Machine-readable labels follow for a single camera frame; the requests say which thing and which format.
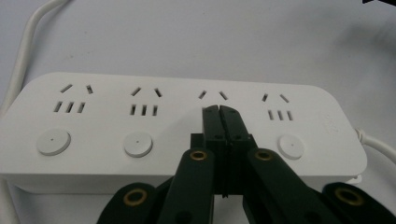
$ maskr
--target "white surface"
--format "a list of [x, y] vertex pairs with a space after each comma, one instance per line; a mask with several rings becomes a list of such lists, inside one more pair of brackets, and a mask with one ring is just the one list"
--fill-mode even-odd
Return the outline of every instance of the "white surface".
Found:
[[[202, 132], [202, 108], [211, 105], [238, 110], [259, 147], [279, 153], [283, 138], [283, 159], [311, 188], [347, 181], [366, 168], [355, 129], [317, 87], [57, 73], [30, 82], [0, 121], [0, 175], [36, 193], [115, 193], [145, 181], [157, 186], [176, 172], [191, 133]], [[59, 127], [69, 133], [48, 131]], [[32, 150], [38, 139], [41, 152], [55, 155], [69, 134], [72, 143], [62, 154], [48, 158]], [[293, 153], [303, 147], [296, 135], [306, 146], [303, 156]], [[126, 143], [128, 154], [144, 155], [151, 138], [146, 157], [124, 153]]]
[[[23, 26], [44, 2], [0, 2], [2, 96]], [[396, 8], [387, 4], [78, 0], [38, 28], [27, 81], [63, 71], [315, 85], [353, 126], [396, 146]], [[396, 214], [396, 167], [366, 149], [359, 186]], [[13, 196], [22, 223], [93, 223], [110, 199]], [[247, 223], [240, 199], [218, 200], [215, 220]]]

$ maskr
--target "electrical outlet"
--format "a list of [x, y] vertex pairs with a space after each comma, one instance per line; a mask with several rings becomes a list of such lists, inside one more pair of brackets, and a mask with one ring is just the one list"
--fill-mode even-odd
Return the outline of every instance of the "electrical outlet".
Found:
[[55, 73], [29, 83], [1, 120], [0, 175], [37, 193], [157, 186], [202, 132], [210, 105], [237, 109], [258, 146], [314, 189], [366, 167], [341, 107], [317, 87]]

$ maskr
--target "white power strip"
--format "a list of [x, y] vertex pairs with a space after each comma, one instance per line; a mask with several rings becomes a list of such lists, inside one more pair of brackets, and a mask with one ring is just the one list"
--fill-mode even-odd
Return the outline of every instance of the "white power strip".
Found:
[[202, 132], [210, 105], [238, 110], [257, 145], [314, 189], [366, 167], [341, 107], [317, 87], [56, 73], [27, 85], [1, 120], [0, 175], [37, 193], [157, 186]]

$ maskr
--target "cable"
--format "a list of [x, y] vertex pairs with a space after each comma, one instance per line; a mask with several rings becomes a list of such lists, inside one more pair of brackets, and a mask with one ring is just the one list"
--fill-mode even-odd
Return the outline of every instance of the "cable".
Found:
[[358, 138], [363, 145], [368, 147], [372, 147], [382, 153], [384, 156], [388, 157], [393, 163], [396, 164], [396, 149], [387, 145], [386, 143], [367, 135], [364, 130], [356, 129], [356, 133], [358, 134]]
[[[68, 0], [52, 0], [39, 7], [29, 18], [23, 30], [23, 35], [18, 51], [17, 60], [12, 71], [11, 80], [8, 83], [6, 96], [0, 107], [0, 119], [6, 114], [7, 110], [21, 92], [26, 67], [29, 63], [30, 51], [35, 28], [40, 19], [53, 8], [66, 3]], [[0, 223], [18, 224], [17, 212], [15, 211], [7, 181], [0, 179]]]

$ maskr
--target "outlet slot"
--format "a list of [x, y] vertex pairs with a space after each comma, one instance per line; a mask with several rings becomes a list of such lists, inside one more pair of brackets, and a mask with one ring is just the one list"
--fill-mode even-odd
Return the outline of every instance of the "outlet slot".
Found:
[[293, 120], [293, 116], [291, 115], [291, 112], [288, 110], [288, 117], [289, 117], [289, 120]]
[[134, 115], [134, 112], [136, 111], [136, 105], [132, 105], [131, 107], [131, 115]]
[[157, 116], [157, 112], [158, 112], [158, 106], [157, 105], [155, 105], [154, 107], [153, 107], [153, 109], [152, 109], [152, 116]]
[[131, 95], [132, 95], [132, 96], [136, 96], [137, 93], [138, 93], [140, 90], [142, 90], [142, 88], [140, 88], [140, 87], [136, 88], [136, 90], [134, 90], [134, 91], [132, 92]]
[[289, 102], [288, 98], [286, 98], [286, 96], [284, 96], [283, 94], [279, 95], [286, 103]]
[[283, 120], [282, 111], [278, 110], [278, 111], [277, 111], [277, 115], [279, 116], [279, 119], [280, 119], [280, 120]]
[[201, 95], [199, 95], [198, 98], [200, 98], [202, 100], [205, 95], [206, 95], [206, 91], [202, 91]]
[[268, 98], [268, 94], [265, 93], [264, 96], [262, 97], [262, 101], [263, 101], [263, 102], [267, 101], [267, 98]]
[[272, 113], [272, 110], [268, 110], [268, 116], [270, 117], [270, 120], [274, 120], [274, 115]]
[[77, 111], [79, 114], [81, 114], [82, 111], [84, 110], [84, 106], [85, 106], [85, 103], [81, 103], [81, 104], [79, 105], [79, 108], [78, 108], [78, 111]]
[[220, 95], [222, 96], [222, 98], [224, 99], [224, 100], [228, 100], [228, 97], [224, 94], [224, 92], [219, 92], [220, 93]]
[[69, 106], [67, 107], [67, 109], [66, 109], [66, 113], [70, 113], [70, 111], [72, 111], [72, 108], [73, 108], [73, 105], [74, 105], [74, 102], [70, 102], [70, 104], [69, 104]]
[[53, 110], [53, 112], [58, 113], [59, 109], [61, 109], [62, 106], [62, 101], [58, 102], [58, 104], [55, 106], [55, 109]]
[[142, 108], [142, 116], [146, 116], [146, 111], [148, 110], [148, 107], [146, 105], [143, 105]]
[[162, 97], [163, 95], [161, 94], [160, 90], [158, 88], [155, 89], [155, 93], [157, 93], [158, 97]]
[[88, 91], [88, 94], [93, 94], [93, 90], [92, 90], [91, 85], [87, 86], [87, 91]]
[[70, 88], [72, 88], [72, 84], [69, 84], [69, 85], [67, 85], [65, 88], [63, 88], [62, 90], [61, 90], [61, 93], [64, 93], [64, 92], [66, 92], [67, 90], [69, 90]]

